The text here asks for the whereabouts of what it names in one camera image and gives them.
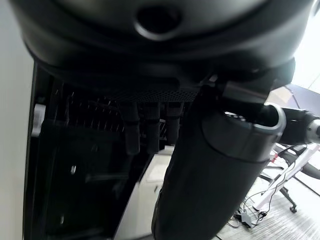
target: cord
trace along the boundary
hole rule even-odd
[[[296,166],[296,159],[294,160],[292,170],[295,168],[295,166]],[[275,186],[275,188],[273,188],[273,189],[275,189],[275,190],[274,190],[273,194],[272,194],[271,197],[270,197],[270,201],[269,201],[269,205],[268,205],[268,210],[267,210],[267,211],[261,211],[261,212],[258,213],[256,223],[253,223],[253,227],[250,227],[251,229],[254,229],[256,226],[258,226],[258,223],[261,222],[261,221],[264,219],[264,217],[267,216],[267,214],[269,213],[269,211],[270,211],[270,209],[271,209],[271,201],[272,201],[272,198],[273,198],[273,196],[276,194],[278,186],[281,185],[281,184],[283,184],[283,183],[286,181],[286,176],[287,176],[288,173],[289,173],[289,172],[286,172],[286,173],[284,174],[283,180],[282,180],[281,182],[279,182],[279,183]],[[246,212],[246,205],[247,205],[246,203],[247,203],[247,201],[248,201],[250,198],[252,198],[252,197],[255,196],[255,195],[258,195],[258,194],[261,194],[261,193],[265,193],[266,191],[273,190],[273,189],[267,189],[267,190],[265,190],[265,191],[257,192],[257,193],[255,193],[255,194],[251,195],[250,197],[248,197],[248,198],[244,201],[244,203],[243,203],[243,211]]]
[[[235,225],[232,225],[231,223],[230,223],[230,220],[232,220],[232,218],[234,218],[236,221],[237,221],[237,225],[235,226]],[[240,222],[239,222],[239,220],[238,219],[236,219],[234,216],[232,216],[232,218],[231,219],[229,219],[229,221],[226,223],[226,224],[228,224],[230,227],[232,227],[233,229],[237,229],[237,228],[239,228],[240,227]]]
[[[288,150],[292,150],[294,146],[288,146],[285,149],[281,150],[280,152],[278,152],[278,156],[281,157],[282,153],[287,152]]]
[[[293,100],[294,100],[296,106],[297,106],[299,109],[301,109],[301,107],[299,106],[299,103],[298,103],[298,101],[297,101],[297,98],[296,98],[296,96],[295,96],[295,93],[294,93],[290,88],[288,88],[287,86],[284,86],[284,87],[292,94],[292,97],[293,97]]]
[[[253,212],[251,209],[250,209],[250,207],[247,205],[247,204],[245,204],[245,202],[244,201],[242,201],[243,202],[243,207],[245,208],[245,207],[247,207],[247,209],[249,209],[249,211],[256,217],[256,218],[258,218],[257,216],[256,216],[256,213],[255,212]]]

